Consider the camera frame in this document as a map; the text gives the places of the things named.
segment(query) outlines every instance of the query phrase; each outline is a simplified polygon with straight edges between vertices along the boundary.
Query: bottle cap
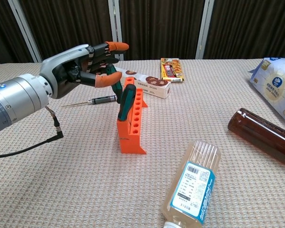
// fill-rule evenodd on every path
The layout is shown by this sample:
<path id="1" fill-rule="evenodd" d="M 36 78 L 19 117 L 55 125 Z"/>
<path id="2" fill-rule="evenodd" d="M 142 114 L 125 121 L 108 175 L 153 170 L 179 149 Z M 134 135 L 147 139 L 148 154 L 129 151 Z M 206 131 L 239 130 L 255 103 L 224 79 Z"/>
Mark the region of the bottle cap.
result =
<path id="1" fill-rule="evenodd" d="M 173 222 L 165 222 L 163 228 L 181 228 L 180 226 L 176 225 Z"/>

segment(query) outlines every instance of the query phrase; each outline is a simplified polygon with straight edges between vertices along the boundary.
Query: precision screwdriver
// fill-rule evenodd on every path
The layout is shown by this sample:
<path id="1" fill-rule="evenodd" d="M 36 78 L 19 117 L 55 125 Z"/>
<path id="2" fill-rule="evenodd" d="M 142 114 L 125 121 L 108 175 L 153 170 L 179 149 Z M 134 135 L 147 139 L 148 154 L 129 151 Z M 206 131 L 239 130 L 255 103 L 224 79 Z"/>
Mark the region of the precision screwdriver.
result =
<path id="1" fill-rule="evenodd" d="M 69 104 L 65 105 L 62 107 L 68 107 L 68 106 L 75 106 L 75 105 L 83 105 L 83 104 L 88 104 L 88 105 L 97 105 L 97 104 L 103 104 L 103 103 L 108 103 L 108 102 L 114 102 L 117 100 L 117 96 L 103 96 L 103 97 L 98 97 L 98 98 L 93 98 L 91 100 L 81 102 L 81 103 L 76 103 L 76 104 Z"/>

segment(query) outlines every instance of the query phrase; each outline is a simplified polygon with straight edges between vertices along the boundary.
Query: beige carpet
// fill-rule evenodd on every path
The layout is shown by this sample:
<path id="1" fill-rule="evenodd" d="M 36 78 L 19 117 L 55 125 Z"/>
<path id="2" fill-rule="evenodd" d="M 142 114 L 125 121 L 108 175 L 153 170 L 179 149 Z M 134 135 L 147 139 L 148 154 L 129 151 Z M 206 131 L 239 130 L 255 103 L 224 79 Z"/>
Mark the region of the beige carpet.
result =
<path id="1" fill-rule="evenodd" d="M 120 153 L 118 104 L 61 108 L 113 95 L 81 85 L 50 100 L 64 138 L 0 159 L 0 228 L 161 228 L 160 207 L 187 145 L 201 139 L 222 153 L 205 228 L 285 228 L 285 166 L 227 129 L 241 107 L 285 128 L 285 121 L 248 82 L 254 60 L 182 60 L 186 81 L 167 99 L 144 95 L 141 145 L 147 155 Z M 117 66 L 159 76 L 159 61 Z M 0 82 L 39 64 L 1 66 Z M 0 132 L 0 153 L 55 135 L 43 109 Z"/>

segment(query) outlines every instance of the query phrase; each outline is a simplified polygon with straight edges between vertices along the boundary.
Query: orange tool holder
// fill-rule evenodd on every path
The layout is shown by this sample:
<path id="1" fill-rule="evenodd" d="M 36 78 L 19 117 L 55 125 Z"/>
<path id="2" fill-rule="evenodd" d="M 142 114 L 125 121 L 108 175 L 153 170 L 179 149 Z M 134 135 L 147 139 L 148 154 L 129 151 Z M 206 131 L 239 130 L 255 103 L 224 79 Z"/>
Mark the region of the orange tool holder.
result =
<path id="1" fill-rule="evenodd" d="M 134 84 L 134 77 L 127 77 L 124 83 L 125 88 L 128 84 Z M 142 108 L 148 107 L 143 100 L 143 89 L 137 88 L 135 100 L 131 107 L 126 121 L 117 119 L 117 129 L 119 143 L 122 153 L 147 154 L 140 146 Z"/>

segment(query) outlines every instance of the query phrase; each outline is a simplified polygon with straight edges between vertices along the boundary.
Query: snack box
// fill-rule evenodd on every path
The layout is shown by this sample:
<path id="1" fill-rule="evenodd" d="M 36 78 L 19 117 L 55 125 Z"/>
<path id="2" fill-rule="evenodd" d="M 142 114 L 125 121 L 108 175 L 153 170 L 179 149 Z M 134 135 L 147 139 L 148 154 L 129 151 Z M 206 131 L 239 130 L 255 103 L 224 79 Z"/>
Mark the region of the snack box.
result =
<path id="1" fill-rule="evenodd" d="M 179 58 L 161 58 L 161 79 L 183 82 L 184 72 Z"/>
<path id="2" fill-rule="evenodd" d="M 115 69 L 122 72 L 123 74 L 122 78 L 120 79 L 120 82 L 123 86 L 127 77 L 134 77 L 134 85 L 136 88 L 141 88 L 147 94 L 151 94 L 160 98 L 167 98 L 170 94 L 170 81 L 118 67 L 115 67 Z"/>

